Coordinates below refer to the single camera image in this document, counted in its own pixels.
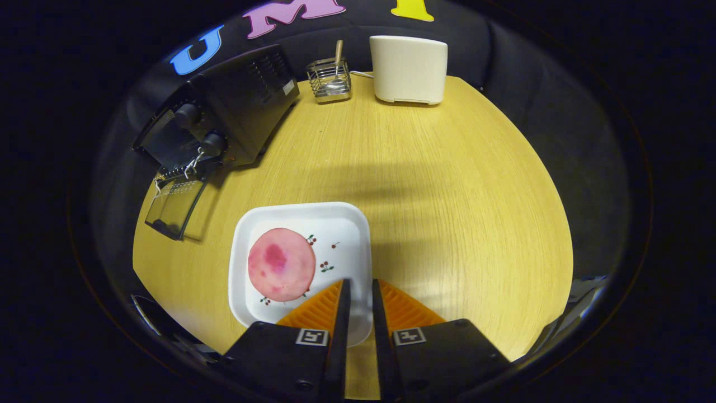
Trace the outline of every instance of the pink food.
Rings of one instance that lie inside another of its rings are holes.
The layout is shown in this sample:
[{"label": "pink food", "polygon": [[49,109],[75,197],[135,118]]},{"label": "pink food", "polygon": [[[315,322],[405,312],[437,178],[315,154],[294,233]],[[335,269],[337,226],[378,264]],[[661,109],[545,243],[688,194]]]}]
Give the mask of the pink food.
[{"label": "pink food", "polygon": [[248,278],[262,295],[285,302],[301,297],[316,272],[316,255],[300,234],[274,228],[248,253]]}]

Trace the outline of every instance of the letter m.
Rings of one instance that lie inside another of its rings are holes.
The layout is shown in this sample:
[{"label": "letter m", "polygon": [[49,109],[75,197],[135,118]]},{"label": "letter m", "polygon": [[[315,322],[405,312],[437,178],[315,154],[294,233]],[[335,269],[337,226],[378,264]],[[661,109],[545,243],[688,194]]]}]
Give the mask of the letter m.
[{"label": "letter m", "polygon": [[294,0],[289,4],[267,3],[242,16],[248,17],[251,21],[251,32],[246,37],[258,38],[273,31],[276,24],[269,23],[269,18],[284,24],[292,23],[303,7],[306,11],[301,15],[302,19],[320,18],[346,11],[346,8],[339,6],[335,0]]}]

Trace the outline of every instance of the square plate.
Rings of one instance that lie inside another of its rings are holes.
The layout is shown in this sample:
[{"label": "square plate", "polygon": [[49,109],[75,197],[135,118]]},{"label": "square plate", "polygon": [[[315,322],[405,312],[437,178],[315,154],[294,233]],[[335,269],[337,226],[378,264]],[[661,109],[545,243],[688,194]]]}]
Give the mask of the square plate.
[{"label": "square plate", "polygon": [[[261,235],[273,228],[290,229],[313,243],[316,273],[305,297],[285,303],[267,302],[248,278],[248,252]],[[238,221],[228,268],[228,304],[242,325],[249,327],[256,321],[276,323],[307,298],[344,278],[351,280],[348,346],[355,346],[372,329],[373,297],[368,220],[354,205],[333,201],[259,207]]]}]

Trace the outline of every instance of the utensil holder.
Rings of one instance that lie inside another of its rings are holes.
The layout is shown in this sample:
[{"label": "utensil holder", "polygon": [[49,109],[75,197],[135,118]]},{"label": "utensil holder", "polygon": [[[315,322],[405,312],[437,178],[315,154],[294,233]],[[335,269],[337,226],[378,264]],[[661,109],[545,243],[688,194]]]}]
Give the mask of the utensil holder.
[{"label": "utensil holder", "polygon": [[351,97],[351,76],[345,58],[321,59],[306,66],[311,89],[318,103],[346,100]]}]

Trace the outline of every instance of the yellow table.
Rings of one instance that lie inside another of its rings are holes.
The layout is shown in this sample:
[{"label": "yellow table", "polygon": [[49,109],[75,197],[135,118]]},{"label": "yellow table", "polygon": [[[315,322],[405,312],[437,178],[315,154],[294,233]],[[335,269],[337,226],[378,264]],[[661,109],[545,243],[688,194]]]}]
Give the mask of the yellow table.
[{"label": "yellow table", "polygon": [[[567,218],[535,151],[457,77],[435,106],[388,104],[372,79],[319,105],[308,82],[258,166],[208,185],[181,242],[137,218],[134,269],[180,325],[220,353],[246,330],[228,306],[233,231],[249,209],[343,201],[368,218],[373,276],[447,320],[470,319],[510,360],[566,304]],[[375,340],[348,350],[346,397],[379,399]]]}]

